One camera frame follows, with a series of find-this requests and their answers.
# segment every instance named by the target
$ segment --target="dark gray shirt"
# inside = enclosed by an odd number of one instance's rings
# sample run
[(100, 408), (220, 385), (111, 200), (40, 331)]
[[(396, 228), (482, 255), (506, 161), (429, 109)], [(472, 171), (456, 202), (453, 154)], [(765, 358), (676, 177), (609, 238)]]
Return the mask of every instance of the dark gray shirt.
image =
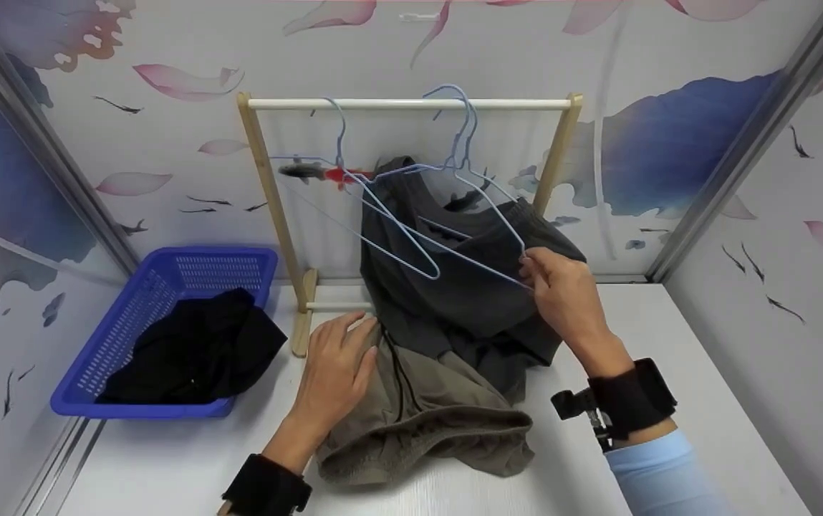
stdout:
[[(414, 163), (397, 158), (377, 173)], [(493, 209), (453, 213), (431, 196), (418, 173), (395, 174), (372, 185), (399, 220), (424, 235), (509, 277), (519, 277), (519, 243)], [(574, 260), (586, 258), (526, 200), (499, 205), (529, 247), (548, 247)], [(420, 217), (469, 235), (460, 238)], [(423, 271), (431, 265), (385, 216), (363, 208), (362, 234)], [(430, 280), (369, 245), (362, 245), (361, 275), (382, 326), (395, 343), (438, 358), (452, 350), (510, 401), (522, 398), (526, 367), (551, 365), (561, 338), (539, 317), (529, 291), (421, 241), (440, 267)]]

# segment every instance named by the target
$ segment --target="wire clothes hanger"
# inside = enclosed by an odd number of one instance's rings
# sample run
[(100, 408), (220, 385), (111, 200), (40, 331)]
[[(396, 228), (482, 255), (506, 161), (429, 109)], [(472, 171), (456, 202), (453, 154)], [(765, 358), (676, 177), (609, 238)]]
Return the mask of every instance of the wire clothes hanger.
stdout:
[[(420, 172), (424, 172), (424, 171), (444, 171), (444, 170), (447, 170), (447, 169), (453, 169), (453, 175), (457, 179), (459, 179), (461, 182), (467, 183), (467, 185), (469, 185), (469, 186), (473, 187), (474, 189), (476, 189), (478, 192), (481, 193), (482, 196), (484, 196), (485, 199), (487, 199), (487, 201), (491, 204), (492, 208), (496, 212), (497, 216), (500, 216), (500, 218), (503, 220), (503, 222), (507, 226), (507, 229), (510, 229), (510, 231), (515, 236), (516, 240), (520, 243), (520, 246), (522, 248), (521, 249), (522, 252), (525, 252), (525, 244), (523, 243), (522, 239), (519, 238), (519, 235), (517, 235), (516, 232), (513, 230), (513, 226), (510, 225), (509, 220), (506, 220), (505, 216), (503, 216), (500, 213), (500, 210), (498, 208), (496, 208), (496, 205), (494, 205), (494, 203), (490, 200), (490, 198), (486, 195), (486, 193), (484, 193), (477, 185), (474, 185), (474, 183), (471, 183), (471, 182), (467, 181), (466, 179), (464, 179), (463, 177), (460, 177), (459, 174), (458, 174), (460, 172), (460, 170), (463, 170), (463, 169), (461, 169), (461, 166), (456, 166), (456, 153), (457, 153), (457, 150), (458, 150), (461, 135), (463, 135), (463, 132), (466, 131), (466, 128), (468, 127), (470, 116), (471, 116), (471, 114), (473, 114), (474, 109), (473, 109), (473, 107), (471, 107), (471, 102), (466, 97), (466, 94), (464, 94), (464, 92), (461, 91), (461, 88), (459, 88), (458, 86), (455, 86), (455, 85), (440, 86), (440, 87), (438, 87), (438, 88), (436, 88), (436, 89), (434, 89), (430, 92), (427, 92), (427, 94), (425, 94), (424, 97), (428, 97), (429, 95), (433, 95), (434, 92), (441, 91), (441, 90), (446, 89), (446, 88), (455, 89), (457, 92), (460, 92), (460, 95), (463, 96), (463, 98), (460, 98), (460, 101), (464, 102), (464, 104), (466, 104), (466, 121), (464, 121), (463, 127), (454, 136), (454, 138), (453, 138), (453, 147), (451, 147), (451, 154), (450, 154), (450, 156), (447, 157), (446, 160), (444, 160), (444, 163), (443, 163), (442, 166), (435, 167), (435, 166), (428, 166), (428, 164), (424, 164), (424, 163), (415, 163), (414, 166), (402, 167), (401, 169), (397, 169), (397, 170), (394, 170), (394, 171), (389, 171), (389, 172), (386, 172), (386, 173), (379, 173), (373, 179), (368, 179), (366, 176), (362, 176), (362, 174), (356, 174), (356, 173), (351, 172), (347, 167), (345, 167), (345, 157), (343, 157), (343, 152), (342, 152), (342, 141), (343, 141), (343, 138), (345, 138), (345, 133), (347, 131), (347, 121), (346, 121), (346, 118), (345, 118), (345, 112), (342, 111), (342, 108), (340, 107), (340, 105), (338, 105), (338, 102), (336, 102), (332, 98), (328, 98), (328, 97), (323, 97), (323, 98), (325, 98), (326, 101), (330, 102), (330, 104), (333, 105), (333, 107), (336, 109), (336, 111), (338, 111), (340, 118), (342, 119), (342, 130), (340, 131), (340, 133), (338, 135), (338, 138), (336, 140), (337, 155), (335, 157), (335, 163), (332, 163), (331, 161), (328, 161), (328, 160), (326, 160), (324, 158), (320, 158), (320, 157), (292, 156), (293, 158), (319, 160), (319, 161), (325, 161), (325, 163), (328, 163), (328, 164), (333, 164), (333, 166), (338, 167), (346, 176), (350, 177), (353, 180), (353, 182), (358, 183), (359, 185), (361, 185), (361, 187), (363, 188), (363, 191), (365, 191), (365, 193), (367, 193), (371, 197), (371, 199), (374, 200), (374, 202), (376, 203), (377, 206), (372, 205), (369, 201), (364, 199), (363, 196), (360, 196), (360, 197), (356, 196), (348, 188), (345, 189), (345, 192), (347, 192), (348, 195), (356, 197), (356, 199), (361, 200), (361, 202), (364, 203), (366, 206), (369, 206), (370, 209), (374, 209), (377, 213), (379, 213), (379, 215), (385, 216), (386, 219), (388, 219), (390, 222), (397, 225), (398, 228), (401, 230), (401, 232), (404, 233), (405, 237), (407, 237), (409, 239), (409, 241), (411, 241), (412, 244), (415, 246), (415, 248), (418, 251), (421, 252), (421, 254), (425, 257), (425, 260), (430, 262), (431, 267), (433, 267), (433, 270), (435, 271), (434, 273), (432, 273), (432, 274), (425, 273), (424, 271), (420, 270), (420, 268), (415, 267), (415, 265), (408, 264), (408, 262), (405, 261), (404, 259), (398, 257), (395, 254), (392, 254), (392, 252), (389, 252), (387, 249), (382, 248), (382, 246), (380, 246), (379, 244), (376, 244), (375, 242), (372, 242), (371, 239), (366, 238), (365, 236), (361, 235), (361, 233), (356, 232), (354, 229), (352, 229), (349, 226), (343, 224), (339, 220), (334, 219), (333, 216), (330, 216), (328, 213), (326, 213), (325, 211), (320, 209), (318, 206), (316, 206), (314, 203), (309, 201), (309, 199), (306, 199), (306, 197), (303, 197), (303, 195), (300, 195), (300, 193), (297, 193), (297, 191), (295, 191), (294, 189), (292, 189), (292, 188), (290, 188), (289, 186), (286, 186), (286, 185), (284, 185), (284, 187), (286, 187), (288, 190), (290, 190), (291, 193), (293, 193), (294, 195), (299, 197), (301, 200), (303, 200), (303, 202), (306, 202), (310, 206), (313, 206), (314, 209), (316, 209), (319, 213), (322, 213), (323, 216), (326, 216), (327, 219), (332, 220), (332, 222), (335, 222), (339, 226), (342, 226), (342, 228), (345, 228), (347, 231), (352, 232), (354, 235), (359, 237), (362, 241), (366, 242), (366, 244), (371, 245), (372, 248), (377, 249), (379, 252), (382, 252), (386, 256), (389, 256), (393, 260), (399, 262), (399, 264), (404, 265), (404, 267), (407, 267), (408, 269), (414, 271), (415, 273), (422, 275), (422, 277), (428, 278), (430, 280), (435, 280), (435, 279), (440, 278), (440, 274), (441, 274), (440, 267), (436, 264), (436, 262), (434, 262), (433, 258), (430, 256), (430, 254), (428, 254), (427, 251), (424, 250), (424, 248), (421, 246), (420, 242), (418, 242), (417, 239), (412, 237), (411, 234), (414, 234), (415, 236), (417, 236), (417, 238), (423, 239), (423, 241), (428, 242), (429, 244), (432, 244), (433, 246), (435, 246), (439, 249), (442, 249), (445, 252), (450, 252), (450, 254), (452, 254), (454, 256), (457, 256), (457, 257), (463, 259), (466, 262), (469, 262), (469, 264), (476, 265), (476, 267), (479, 267), (479, 268), (483, 269), (484, 271), (487, 271), (488, 273), (494, 274), (497, 277), (505, 279), (506, 281), (510, 281), (511, 283), (515, 283), (517, 285), (520, 285), (520, 287), (526, 288), (527, 290), (531, 290), (531, 287), (529, 287), (528, 285), (523, 284), (522, 281), (519, 281), (519, 280), (517, 280), (516, 278), (513, 278), (513, 277), (509, 277), (508, 275), (503, 274), (500, 271), (496, 271), (493, 268), (487, 267), (487, 265), (481, 264), (480, 262), (477, 262), (476, 260), (473, 260), (472, 258), (469, 258), (468, 256), (466, 256), (464, 254), (461, 254), (460, 252), (455, 251), (455, 249), (448, 248), (444, 244), (441, 244), (440, 242), (435, 241), (435, 239), (432, 239), (432, 238), (428, 237), (427, 235), (424, 235), (420, 231), (417, 231), (417, 229), (411, 228), (411, 226), (408, 226), (407, 224), (404, 224), (403, 222), (401, 222), (400, 220), (395, 218), (395, 215), (392, 215), (392, 212), (390, 212), (388, 209), (385, 208), (385, 205), (382, 203), (381, 200), (379, 200), (378, 196), (376, 196), (375, 193), (372, 192), (371, 189), (369, 189), (369, 186), (368, 186), (369, 183), (375, 183), (375, 180), (378, 179), (379, 177), (391, 176), (391, 174), (393, 174), (393, 173), (420, 173)], [(473, 130), (471, 131), (471, 134), (469, 134), (469, 136), (466, 139), (466, 156), (463, 157), (463, 163), (470, 163), (470, 160), (468, 159), (468, 151), (469, 151), (470, 144), (471, 144), (471, 138), (473, 137), (474, 130), (476, 128), (477, 128), (477, 121), (476, 121), (476, 124), (474, 124), (474, 127), (473, 127)], [(277, 158), (277, 159), (288, 158), (289, 159), (289, 158), (291, 158), (291, 156), (274, 156), (273, 158)], [(492, 185), (496, 186), (501, 191), (503, 191), (503, 189), (500, 186), (497, 186), (496, 183), (494, 183), (493, 180), (487, 178), (486, 174), (480, 174), (480, 173), (473, 172), (471, 170), (471, 168), (466, 170), (466, 172), (471, 173), (474, 176), (480, 177), (482, 179), (486, 179), (489, 183), (492, 183)]]

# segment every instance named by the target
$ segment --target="human hand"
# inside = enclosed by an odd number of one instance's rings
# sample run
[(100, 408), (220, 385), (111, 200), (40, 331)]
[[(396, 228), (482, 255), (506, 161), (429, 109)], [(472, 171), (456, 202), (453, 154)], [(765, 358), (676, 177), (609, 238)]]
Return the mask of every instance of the human hand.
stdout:
[(309, 336), (303, 379), (290, 414), (316, 427), (323, 437), (361, 401), (375, 367), (376, 348), (362, 353), (375, 317), (348, 330), (362, 318), (363, 312), (344, 314), (322, 323)]
[(309, 336), (309, 352), (297, 399), (290, 414), (261, 452), (266, 458), (302, 474), (329, 431), (361, 401), (376, 365), (376, 348), (362, 352), (376, 319), (353, 323), (363, 312), (322, 323)]
[(634, 363), (608, 329), (595, 278), (584, 262), (544, 247), (526, 249), (519, 274), (535, 288), (539, 314), (580, 360), (589, 376), (616, 376)]

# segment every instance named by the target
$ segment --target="blue plastic basket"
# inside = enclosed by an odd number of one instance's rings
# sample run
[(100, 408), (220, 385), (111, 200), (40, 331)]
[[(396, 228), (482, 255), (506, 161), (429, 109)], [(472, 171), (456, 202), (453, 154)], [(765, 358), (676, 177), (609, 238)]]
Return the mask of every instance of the blue plastic basket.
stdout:
[(111, 373), (129, 362), (134, 340), (167, 315), (176, 301), (214, 297), (242, 287), (255, 297), (255, 306), (264, 308), (276, 266), (276, 252), (261, 247), (165, 247), (151, 252), (54, 390), (53, 411), (96, 419), (218, 418), (229, 414), (233, 398), (203, 405), (104, 405), (95, 401)]

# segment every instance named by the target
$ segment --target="light blue sleeve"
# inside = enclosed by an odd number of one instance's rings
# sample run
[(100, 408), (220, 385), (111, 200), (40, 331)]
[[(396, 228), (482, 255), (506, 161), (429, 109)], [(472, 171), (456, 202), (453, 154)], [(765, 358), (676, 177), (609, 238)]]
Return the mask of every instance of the light blue sleeve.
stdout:
[(732, 514), (682, 431), (605, 454), (634, 516)]

